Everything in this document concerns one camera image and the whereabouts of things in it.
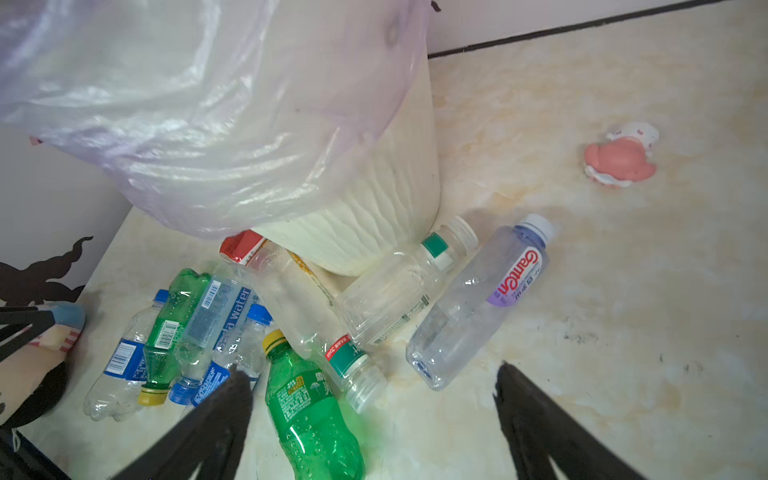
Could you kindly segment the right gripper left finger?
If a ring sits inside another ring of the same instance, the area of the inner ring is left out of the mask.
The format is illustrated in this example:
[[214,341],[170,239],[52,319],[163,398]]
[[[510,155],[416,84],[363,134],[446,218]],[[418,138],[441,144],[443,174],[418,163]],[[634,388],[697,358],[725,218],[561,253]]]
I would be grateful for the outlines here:
[[249,377],[233,371],[117,479],[233,479],[253,409]]

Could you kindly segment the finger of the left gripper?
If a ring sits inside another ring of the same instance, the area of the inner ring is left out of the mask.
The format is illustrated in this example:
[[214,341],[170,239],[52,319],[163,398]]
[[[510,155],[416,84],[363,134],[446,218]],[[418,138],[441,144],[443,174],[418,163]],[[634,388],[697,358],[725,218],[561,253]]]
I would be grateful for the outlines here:
[[0,321],[1,362],[55,325],[53,313],[37,307],[2,307]]

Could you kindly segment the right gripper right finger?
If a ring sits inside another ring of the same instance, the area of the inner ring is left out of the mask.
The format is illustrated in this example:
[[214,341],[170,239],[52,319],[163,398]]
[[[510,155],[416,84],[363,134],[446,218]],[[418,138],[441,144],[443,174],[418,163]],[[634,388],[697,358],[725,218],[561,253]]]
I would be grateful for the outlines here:
[[494,401],[519,479],[641,479],[517,367],[503,363]]

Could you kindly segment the green bottle yellow cap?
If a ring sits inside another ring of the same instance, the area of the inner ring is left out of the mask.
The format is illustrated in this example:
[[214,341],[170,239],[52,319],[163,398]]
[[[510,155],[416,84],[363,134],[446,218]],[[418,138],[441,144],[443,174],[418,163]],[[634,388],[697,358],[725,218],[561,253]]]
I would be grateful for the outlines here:
[[212,281],[210,273],[185,268],[174,278],[144,347],[147,378],[140,389],[140,406],[162,405],[179,374],[175,348]]
[[294,477],[362,479],[359,442],[323,370],[296,353],[280,330],[262,346],[270,363],[265,403]]

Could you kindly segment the clear bottle pale blue label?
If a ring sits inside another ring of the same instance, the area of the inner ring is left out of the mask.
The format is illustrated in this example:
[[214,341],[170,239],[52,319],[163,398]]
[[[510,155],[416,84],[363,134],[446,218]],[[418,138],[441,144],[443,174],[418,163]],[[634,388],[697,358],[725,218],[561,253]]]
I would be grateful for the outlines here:
[[174,352],[179,375],[169,393],[171,402],[183,406],[191,402],[214,354],[229,344],[256,300],[252,282],[240,267],[229,263],[215,267]]

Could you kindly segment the clear bottle green cap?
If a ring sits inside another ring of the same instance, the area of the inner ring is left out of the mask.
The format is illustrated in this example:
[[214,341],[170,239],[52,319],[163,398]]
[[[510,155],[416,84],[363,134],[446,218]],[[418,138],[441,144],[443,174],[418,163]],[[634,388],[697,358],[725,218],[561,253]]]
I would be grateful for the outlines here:
[[448,275],[477,246],[460,216],[375,263],[337,297],[340,319],[362,348],[385,342],[437,299]]

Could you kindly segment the white woven waste bin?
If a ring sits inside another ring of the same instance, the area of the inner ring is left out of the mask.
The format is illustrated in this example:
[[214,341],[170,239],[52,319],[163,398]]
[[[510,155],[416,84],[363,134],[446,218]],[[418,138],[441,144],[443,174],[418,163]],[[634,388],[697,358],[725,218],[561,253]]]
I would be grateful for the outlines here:
[[255,230],[331,273],[356,277],[396,247],[422,240],[440,196],[429,66],[423,62],[369,162],[340,198]]

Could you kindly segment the pink plastic bin liner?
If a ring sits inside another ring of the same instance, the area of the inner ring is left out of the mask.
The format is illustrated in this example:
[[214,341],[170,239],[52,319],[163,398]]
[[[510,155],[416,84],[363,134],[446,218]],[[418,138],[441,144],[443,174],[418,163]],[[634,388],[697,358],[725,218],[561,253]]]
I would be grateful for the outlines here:
[[426,54],[427,1],[5,1],[1,119],[174,230],[338,199]]

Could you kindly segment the plush doll toy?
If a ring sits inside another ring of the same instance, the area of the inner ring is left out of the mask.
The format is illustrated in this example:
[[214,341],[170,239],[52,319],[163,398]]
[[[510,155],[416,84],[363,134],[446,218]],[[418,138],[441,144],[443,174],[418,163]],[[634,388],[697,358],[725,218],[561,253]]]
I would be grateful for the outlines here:
[[67,358],[85,326],[84,309],[54,301],[37,306],[55,325],[1,362],[1,427],[13,429],[49,412],[68,384]]

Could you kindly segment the small blue label water bottle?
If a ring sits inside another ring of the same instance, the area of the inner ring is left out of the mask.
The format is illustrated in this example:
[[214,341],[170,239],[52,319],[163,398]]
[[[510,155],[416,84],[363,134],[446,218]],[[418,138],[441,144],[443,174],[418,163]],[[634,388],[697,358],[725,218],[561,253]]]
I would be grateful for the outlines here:
[[250,307],[234,339],[214,354],[200,387],[191,399],[191,408],[205,401],[234,370],[244,373],[249,379],[250,390],[255,389],[266,365],[262,342],[271,324],[272,316],[263,305],[256,303]]

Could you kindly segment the green bottle yellow cap tilted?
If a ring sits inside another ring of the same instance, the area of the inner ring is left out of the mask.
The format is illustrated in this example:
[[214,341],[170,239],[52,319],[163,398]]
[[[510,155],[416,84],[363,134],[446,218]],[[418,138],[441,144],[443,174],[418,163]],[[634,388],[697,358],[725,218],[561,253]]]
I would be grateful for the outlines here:
[[296,353],[280,330],[262,346],[270,363],[265,403],[294,477],[362,479],[359,442],[323,370]]

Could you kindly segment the clear bottle green red label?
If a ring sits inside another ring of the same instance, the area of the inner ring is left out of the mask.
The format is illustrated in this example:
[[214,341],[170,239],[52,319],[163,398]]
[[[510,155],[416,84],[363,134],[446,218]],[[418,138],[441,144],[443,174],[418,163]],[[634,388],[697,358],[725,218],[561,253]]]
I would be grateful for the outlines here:
[[257,290],[293,349],[317,363],[357,413],[382,395],[387,380],[357,346],[334,309],[334,299],[295,254],[266,240],[247,267]]

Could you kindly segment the clear bottle purple label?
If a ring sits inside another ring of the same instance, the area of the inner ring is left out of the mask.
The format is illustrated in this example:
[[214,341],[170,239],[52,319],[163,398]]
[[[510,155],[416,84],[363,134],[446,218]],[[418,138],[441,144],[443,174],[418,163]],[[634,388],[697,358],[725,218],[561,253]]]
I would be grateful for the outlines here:
[[430,389],[445,389],[499,330],[547,267],[555,236],[552,223],[533,213],[501,226],[451,282],[405,352]]

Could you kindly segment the red yellow label drink bottle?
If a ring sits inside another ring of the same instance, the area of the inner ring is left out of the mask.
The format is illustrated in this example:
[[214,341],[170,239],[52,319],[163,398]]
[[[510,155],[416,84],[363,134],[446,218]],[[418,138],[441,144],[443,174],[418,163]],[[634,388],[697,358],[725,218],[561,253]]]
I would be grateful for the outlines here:
[[266,239],[254,232],[245,230],[237,235],[227,237],[220,245],[219,253],[227,261],[245,266],[260,250]]

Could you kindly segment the pink white toy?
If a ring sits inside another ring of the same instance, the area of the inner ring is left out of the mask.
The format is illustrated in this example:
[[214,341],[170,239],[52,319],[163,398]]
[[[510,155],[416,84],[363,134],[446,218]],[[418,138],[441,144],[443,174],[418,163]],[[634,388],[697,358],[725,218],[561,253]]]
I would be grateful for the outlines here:
[[586,146],[584,172],[592,181],[613,188],[648,180],[657,171],[649,158],[660,137],[657,128],[648,122],[617,125],[606,134],[606,142]]

